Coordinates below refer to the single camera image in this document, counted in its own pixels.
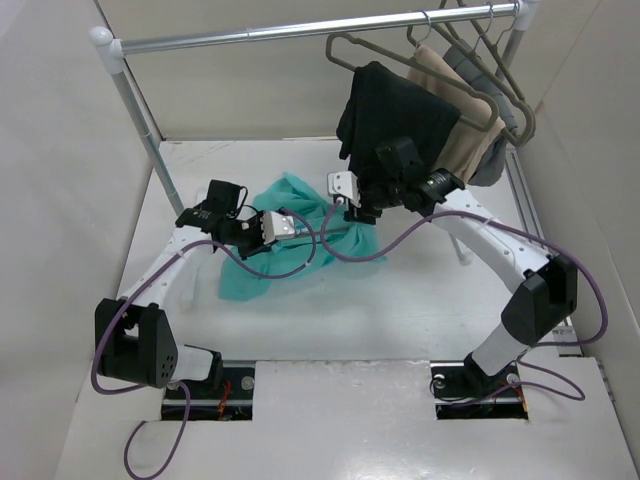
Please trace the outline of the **teal t shirt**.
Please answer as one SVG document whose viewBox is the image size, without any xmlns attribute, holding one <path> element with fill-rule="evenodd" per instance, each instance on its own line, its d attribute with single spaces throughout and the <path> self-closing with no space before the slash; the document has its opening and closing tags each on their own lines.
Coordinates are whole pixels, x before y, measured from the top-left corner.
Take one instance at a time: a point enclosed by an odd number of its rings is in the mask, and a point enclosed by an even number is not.
<svg viewBox="0 0 640 480">
<path fill-rule="evenodd" d="M 330 204 L 316 190 L 299 177 L 284 173 L 264 192 L 254 197 L 253 206 L 259 210 L 275 211 L 281 207 L 297 213 L 305 219 L 296 226 L 302 231 L 311 228 L 320 232 Z M 338 208 L 326 227 L 326 241 L 330 247 L 346 256 L 364 257 L 380 250 L 376 230 L 371 225 L 350 223 L 343 218 L 344 209 Z M 265 294 L 276 276 L 290 275 L 291 281 L 312 274 L 335 261 L 321 241 L 307 235 L 285 240 L 273 245 L 267 253 L 248 258 L 247 269 L 233 259 L 222 263 L 218 297 L 222 300 L 246 302 Z"/>
</svg>

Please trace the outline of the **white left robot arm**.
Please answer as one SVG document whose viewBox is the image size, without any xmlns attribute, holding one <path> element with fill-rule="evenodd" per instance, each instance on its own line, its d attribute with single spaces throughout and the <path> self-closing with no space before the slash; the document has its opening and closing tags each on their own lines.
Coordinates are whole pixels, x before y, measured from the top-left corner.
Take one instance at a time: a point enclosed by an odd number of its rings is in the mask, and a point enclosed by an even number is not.
<svg viewBox="0 0 640 480">
<path fill-rule="evenodd" d="M 205 397 L 220 390 L 220 353 L 178 343 L 170 320 L 193 300 L 198 271 L 215 252 L 236 248 L 246 258 L 266 251 L 261 214 L 238 217 L 246 196 L 244 187 L 211 181 L 202 201 L 179 215 L 164 249 L 140 279 L 119 298 L 98 304 L 91 369 L 97 392 L 111 392 L 100 385 L 102 377 L 126 382 L 127 391 L 180 381 Z"/>
</svg>

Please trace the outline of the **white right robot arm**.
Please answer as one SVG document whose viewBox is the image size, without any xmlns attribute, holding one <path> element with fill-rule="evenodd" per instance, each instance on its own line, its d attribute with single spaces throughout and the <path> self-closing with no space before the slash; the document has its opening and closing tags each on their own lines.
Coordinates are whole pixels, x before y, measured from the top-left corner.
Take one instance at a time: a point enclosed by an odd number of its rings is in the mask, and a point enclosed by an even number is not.
<svg viewBox="0 0 640 480">
<path fill-rule="evenodd" d="M 569 317 L 578 299 L 578 263 L 567 253 L 489 217 L 446 167 L 428 169 L 414 142 L 379 145 L 364 170 L 330 173 L 327 192 L 348 221 L 373 224 L 402 206 L 461 241 L 501 279 L 511 298 L 490 335 L 454 374 L 463 397 L 488 394 L 508 367 Z"/>
</svg>

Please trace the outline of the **taupe hanger with cream garment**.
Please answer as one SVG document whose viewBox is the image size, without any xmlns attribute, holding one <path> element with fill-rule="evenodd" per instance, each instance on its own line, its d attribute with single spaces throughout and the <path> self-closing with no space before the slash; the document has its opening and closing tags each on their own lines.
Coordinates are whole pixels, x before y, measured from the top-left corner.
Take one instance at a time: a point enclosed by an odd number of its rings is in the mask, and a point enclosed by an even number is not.
<svg viewBox="0 0 640 480">
<path fill-rule="evenodd" d="M 448 21 L 444 17 L 442 18 L 438 17 L 437 13 L 449 14 L 454 12 L 454 9 L 444 9 L 443 6 L 445 4 L 446 2 L 443 2 L 441 4 L 442 6 L 441 9 L 434 10 L 431 12 L 419 10 L 419 13 L 425 17 L 425 20 L 423 21 L 423 23 L 427 25 L 430 29 L 435 30 L 434 28 L 435 25 L 440 24 L 441 26 L 443 26 L 443 23 L 445 21 Z M 490 29 L 490 25 L 492 22 L 489 22 L 488 18 L 483 18 L 479 20 L 479 23 L 483 28 L 486 28 L 487 26 L 489 26 L 489 29 Z M 463 67 L 466 67 L 469 72 L 473 71 L 475 73 L 478 73 L 479 78 L 481 80 L 483 80 L 485 83 L 490 82 L 492 84 L 492 87 L 490 88 L 491 92 L 493 92 L 494 90 L 499 91 L 502 94 L 502 97 L 511 104 L 511 102 L 504 97 L 503 93 L 490 80 L 488 80 L 481 72 L 479 72 L 468 60 L 464 59 L 459 54 L 459 52 L 456 51 L 452 46 L 451 46 L 451 49 L 454 52 L 453 55 L 450 55 L 451 59 L 459 59 L 461 61 L 461 65 Z M 510 130 L 504 130 L 502 135 L 507 141 L 509 141 L 515 147 L 521 147 L 521 146 L 524 146 L 526 143 L 528 143 L 534 137 L 534 134 L 536 131 L 536 119 L 535 119 L 533 109 L 527 103 L 527 101 L 524 108 L 522 107 L 520 108 L 515 107 L 515 108 L 522 113 L 522 116 L 524 117 L 524 126 L 522 127 L 521 130 L 518 130 L 516 133 L 512 133 Z"/>
</svg>

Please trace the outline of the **taupe hanger with grey garment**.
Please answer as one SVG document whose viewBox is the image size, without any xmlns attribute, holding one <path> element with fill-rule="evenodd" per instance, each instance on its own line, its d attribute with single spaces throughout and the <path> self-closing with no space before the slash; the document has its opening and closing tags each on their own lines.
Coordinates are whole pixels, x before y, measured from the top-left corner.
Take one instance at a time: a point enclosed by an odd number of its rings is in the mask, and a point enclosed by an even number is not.
<svg viewBox="0 0 640 480">
<path fill-rule="evenodd" d="M 443 26 L 438 24 L 435 25 L 434 28 L 464 59 L 468 60 L 479 72 L 490 80 L 513 106 L 524 108 L 526 105 L 524 94 L 509 70 L 517 43 L 522 39 L 523 31 L 516 30 L 512 32 L 513 28 L 510 27 L 503 31 L 499 38 L 493 42 L 488 36 L 489 26 L 483 28 L 479 23 L 479 20 L 483 18 L 488 18 L 489 22 L 492 22 L 496 18 L 501 17 L 502 13 L 499 12 L 499 7 L 499 4 L 486 1 L 484 4 L 476 7 L 476 9 L 481 10 L 479 15 L 471 15 L 469 18 L 463 18 L 463 21 L 469 21 L 472 24 L 478 34 L 478 40 L 485 45 L 496 63 L 496 73 L 492 73 L 489 70 L 487 65 L 477 55 L 475 47 L 470 47 L 462 41 L 453 27 L 455 20 L 445 21 Z"/>
</svg>

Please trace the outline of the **black hanging garment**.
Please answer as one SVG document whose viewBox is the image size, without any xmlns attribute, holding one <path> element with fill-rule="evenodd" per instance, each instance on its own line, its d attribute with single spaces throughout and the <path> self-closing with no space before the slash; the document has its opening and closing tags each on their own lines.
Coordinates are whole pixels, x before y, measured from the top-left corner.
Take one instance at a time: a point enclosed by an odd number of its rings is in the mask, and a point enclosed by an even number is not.
<svg viewBox="0 0 640 480">
<path fill-rule="evenodd" d="M 431 168 L 460 117 L 454 105 L 373 61 L 355 69 L 336 129 L 342 142 L 339 157 L 360 176 L 365 168 L 380 165 L 378 147 L 407 137 L 422 164 Z"/>
</svg>

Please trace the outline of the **cream ribbed garment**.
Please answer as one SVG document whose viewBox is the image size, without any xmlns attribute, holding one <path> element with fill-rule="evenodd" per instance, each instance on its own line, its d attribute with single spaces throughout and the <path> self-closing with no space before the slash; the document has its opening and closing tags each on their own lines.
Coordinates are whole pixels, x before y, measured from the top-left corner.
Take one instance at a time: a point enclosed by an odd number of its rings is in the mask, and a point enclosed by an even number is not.
<svg viewBox="0 0 640 480">
<path fill-rule="evenodd" d="M 444 168 L 470 184 L 482 156 L 506 127 L 505 122 L 499 116 L 491 121 L 492 109 L 485 100 L 431 74 L 410 68 L 407 79 L 460 110 L 461 117 L 451 130 L 434 168 Z"/>
</svg>

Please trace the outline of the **white metal clothes rack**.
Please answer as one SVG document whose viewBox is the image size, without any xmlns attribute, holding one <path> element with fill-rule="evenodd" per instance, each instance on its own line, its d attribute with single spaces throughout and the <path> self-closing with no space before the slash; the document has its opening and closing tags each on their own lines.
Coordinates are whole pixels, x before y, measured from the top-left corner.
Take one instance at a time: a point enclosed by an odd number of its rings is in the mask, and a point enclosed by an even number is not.
<svg viewBox="0 0 640 480">
<path fill-rule="evenodd" d="M 101 1 L 122 42 L 400 14 L 437 1 Z M 323 34 L 128 56 L 142 108 L 170 141 L 328 140 L 351 74 Z"/>
</svg>

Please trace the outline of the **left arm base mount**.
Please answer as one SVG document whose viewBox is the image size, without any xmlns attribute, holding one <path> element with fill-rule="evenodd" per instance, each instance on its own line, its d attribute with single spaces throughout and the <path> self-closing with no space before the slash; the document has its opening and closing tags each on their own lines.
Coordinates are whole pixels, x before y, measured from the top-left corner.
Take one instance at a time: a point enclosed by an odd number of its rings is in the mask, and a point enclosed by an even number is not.
<svg viewBox="0 0 640 480">
<path fill-rule="evenodd" d="M 187 380 L 191 395 L 189 421 L 251 421 L 255 368 L 232 366 L 223 370 L 218 387 L 212 383 Z"/>
</svg>

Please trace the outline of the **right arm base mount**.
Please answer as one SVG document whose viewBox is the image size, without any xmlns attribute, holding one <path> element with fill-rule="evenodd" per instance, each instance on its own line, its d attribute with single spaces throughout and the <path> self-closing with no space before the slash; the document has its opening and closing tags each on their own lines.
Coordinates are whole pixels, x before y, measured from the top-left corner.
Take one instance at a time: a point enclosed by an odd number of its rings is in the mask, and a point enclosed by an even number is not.
<svg viewBox="0 0 640 480">
<path fill-rule="evenodd" d="M 430 373 L 438 420 L 528 419 L 514 364 L 494 377 L 478 377 L 461 361 L 432 362 Z"/>
</svg>

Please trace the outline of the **aluminium rail right side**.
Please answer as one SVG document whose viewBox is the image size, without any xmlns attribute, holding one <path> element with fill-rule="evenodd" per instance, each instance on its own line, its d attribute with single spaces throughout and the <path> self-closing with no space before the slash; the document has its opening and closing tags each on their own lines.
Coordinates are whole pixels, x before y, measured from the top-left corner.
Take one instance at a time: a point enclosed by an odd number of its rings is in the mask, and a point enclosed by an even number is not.
<svg viewBox="0 0 640 480">
<path fill-rule="evenodd" d="M 516 202 L 516 208 L 522 228 L 537 237 L 543 238 L 544 233 L 538 219 L 535 205 L 530 194 L 518 152 L 515 147 L 508 146 L 505 154 L 505 172 Z M 556 326 L 546 341 L 556 343 L 570 343 L 577 340 L 571 317 L 567 317 Z"/>
</svg>

